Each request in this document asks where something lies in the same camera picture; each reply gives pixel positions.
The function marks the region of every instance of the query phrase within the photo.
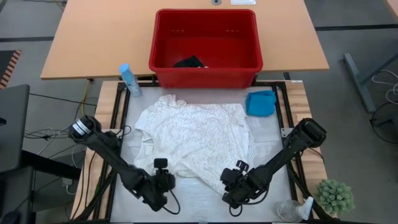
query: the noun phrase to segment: succulent plant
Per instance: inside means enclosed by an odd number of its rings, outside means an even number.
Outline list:
[[[315,199],[330,215],[341,215],[355,208],[351,187],[337,180],[321,181]]]

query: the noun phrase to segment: floor mat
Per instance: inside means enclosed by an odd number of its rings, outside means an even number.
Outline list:
[[[7,86],[20,56],[20,50],[0,51],[0,90]]]

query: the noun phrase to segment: white work surface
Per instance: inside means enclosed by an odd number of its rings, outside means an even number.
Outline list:
[[[245,90],[192,90],[192,89],[163,89],[159,87],[141,88],[142,96],[130,97],[126,125],[133,130],[123,140],[121,156],[127,163],[133,164],[141,145],[141,134],[134,130],[136,121],[141,113],[153,105],[160,96],[175,94],[177,100],[187,103],[241,103],[244,106],[249,92],[271,90],[270,87],[252,87]],[[256,143],[256,157],[254,165],[265,164],[282,149],[280,130],[276,113],[265,118],[248,116],[246,118],[254,135]],[[172,215],[161,209],[153,212],[150,207],[142,203],[142,199],[135,198],[122,185],[120,178],[116,182],[111,214],[112,222],[278,222],[274,205],[281,200],[291,199],[289,180],[286,167],[279,170],[272,178],[269,194],[265,201],[258,205],[244,205],[239,217],[229,214],[229,205],[222,201],[222,195],[216,193],[204,182],[197,178],[182,178],[176,176],[176,187],[173,189],[181,205],[181,212]],[[169,210],[176,212],[177,203],[167,192]]]

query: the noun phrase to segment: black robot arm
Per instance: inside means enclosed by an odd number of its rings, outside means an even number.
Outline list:
[[[103,133],[101,124],[87,115],[70,126],[69,136],[101,156],[120,175],[123,186],[136,198],[142,197],[153,211],[159,211],[167,203],[164,193],[175,187],[175,177],[163,169],[167,167],[167,159],[155,159],[156,175],[128,164],[116,154],[121,147],[117,135],[111,131]]]
[[[272,175],[290,162],[296,153],[309,147],[320,146],[326,138],[325,134],[326,131],[318,123],[311,118],[305,118],[284,139],[284,149],[267,164],[248,172],[249,166],[243,161],[238,161],[236,166],[239,170],[224,169],[220,178],[227,191],[223,195],[223,201],[235,209],[241,205],[249,205],[250,199],[256,199],[268,191]]]

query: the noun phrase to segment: plastic bottle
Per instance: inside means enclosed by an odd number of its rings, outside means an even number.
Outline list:
[[[139,88],[137,79],[134,74],[130,71],[129,64],[125,63],[119,67],[119,72],[122,74],[122,79],[125,82],[127,89],[133,96],[141,96],[142,92]]]
[[[312,197],[308,197],[303,205],[295,200],[277,202],[276,212],[278,216],[284,221],[299,223],[303,219],[308,220],[312,208],[312,203]]]

